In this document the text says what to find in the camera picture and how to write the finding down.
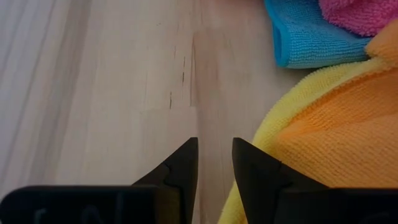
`light wooden surface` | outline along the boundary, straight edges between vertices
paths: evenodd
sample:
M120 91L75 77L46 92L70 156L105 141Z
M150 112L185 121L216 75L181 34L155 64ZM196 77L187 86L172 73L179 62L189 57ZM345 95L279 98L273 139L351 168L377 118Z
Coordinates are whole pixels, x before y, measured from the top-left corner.
M261 0L1 0L1 196L131 184L198 136L194 223L216 223L232 137L306 73L275 67Z

